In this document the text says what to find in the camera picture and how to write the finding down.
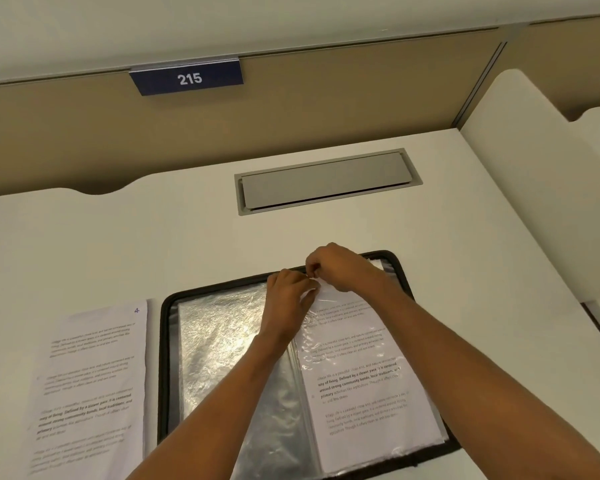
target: hand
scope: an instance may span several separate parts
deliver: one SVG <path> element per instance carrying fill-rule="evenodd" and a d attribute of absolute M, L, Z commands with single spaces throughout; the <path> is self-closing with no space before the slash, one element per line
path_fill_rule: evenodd
<path fill-rule="evenodd" d="M 317 281 L 288 269 L 274 273 L 267 279 L 267 300 L 259 335 L 272 341 L 280 355 L 300 330 L 319 288 L 320 283 Z M 309 293 L 300 300 L 305 292 Z"/>
<path fill-rule="evenodd" d="M 325 280 L 338 291 L 354 291 L 358 294 L 370 282 L 385 276 L 367 259 L 334 242 L 309 254 L 306 273 L 310 278 Z"/>

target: display book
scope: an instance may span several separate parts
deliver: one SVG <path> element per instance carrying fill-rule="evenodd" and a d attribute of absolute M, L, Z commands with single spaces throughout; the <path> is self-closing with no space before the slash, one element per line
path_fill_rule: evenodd
<path fill-rule="evenodd" d="M 394 254 L 362 256 L 413 297 Z M 268 275 L 163 302 L 158 441 L 246 351 L 260 326 Z M 459 448 L 375 311 L 324 283 L 265 386 L 232 479 L 359 480 Z"/>

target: loose paper sheet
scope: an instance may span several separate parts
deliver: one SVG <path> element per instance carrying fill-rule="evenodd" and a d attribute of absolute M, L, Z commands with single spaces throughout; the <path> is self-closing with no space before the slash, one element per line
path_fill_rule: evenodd
<path fill-rule="evenodd" d="M 420 381 L 355 293 L 322 282 L 296 345 L 325 473 L 445 441 Z"/>
<path fill-rule="evenodd" d="M 41 348 L 21 460 L 31 480 L 123 480 L 143 459 L 146 301 L 63 319 Z"/>

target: beige wall panel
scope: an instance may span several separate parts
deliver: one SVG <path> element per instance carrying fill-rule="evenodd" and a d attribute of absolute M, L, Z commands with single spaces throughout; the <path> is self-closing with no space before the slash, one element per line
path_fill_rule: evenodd
<path fill-rule="evenodd" d="M 448 128 L 497 31 L 242 60 L 245 85 L 141 97 L 127 73 L 0 87 L 0 194 Z"/>
<path fill-rule="evenodd" d="M 570 120 L 600 106 L 600 17 L 539 23 L 507 44 L 462 123 L 493 80 L 520 69 Z"/>

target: person's left hand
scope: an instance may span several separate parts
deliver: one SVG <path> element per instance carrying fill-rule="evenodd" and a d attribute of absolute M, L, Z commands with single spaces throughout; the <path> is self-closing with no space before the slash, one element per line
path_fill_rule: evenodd
<path fill-rule="evenodd" d="M 288 269 L 274 273 L 267 279 L 267 300 L 259 335 L 270 340 L 280 355 L 300 330 L 319 288 L 317 281 Z"/>

